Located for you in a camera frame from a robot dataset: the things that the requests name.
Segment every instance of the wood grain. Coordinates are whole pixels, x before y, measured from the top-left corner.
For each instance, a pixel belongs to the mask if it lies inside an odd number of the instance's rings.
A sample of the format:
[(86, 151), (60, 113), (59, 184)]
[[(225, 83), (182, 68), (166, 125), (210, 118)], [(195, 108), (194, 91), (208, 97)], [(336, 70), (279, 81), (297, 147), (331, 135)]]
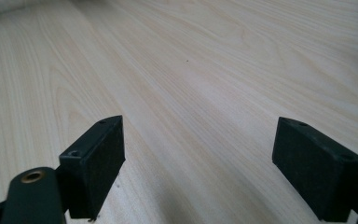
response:
[(358, 0), (0, 0), (0, 202), (119, 114), (98, 223), (319, 223), (271, 152), (282, 116), (358, 153)]

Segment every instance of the light wood grain surface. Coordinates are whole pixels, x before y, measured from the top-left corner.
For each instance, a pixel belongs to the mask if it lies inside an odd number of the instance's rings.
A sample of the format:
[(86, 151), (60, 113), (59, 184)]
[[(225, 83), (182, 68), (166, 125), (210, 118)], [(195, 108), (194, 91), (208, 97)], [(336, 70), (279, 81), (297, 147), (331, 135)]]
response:
[(0, 0), (0, 202), (120, 114), (97, 223), (318, 223), (271, 162), (276, 124), (358, 153), (358, 0)]

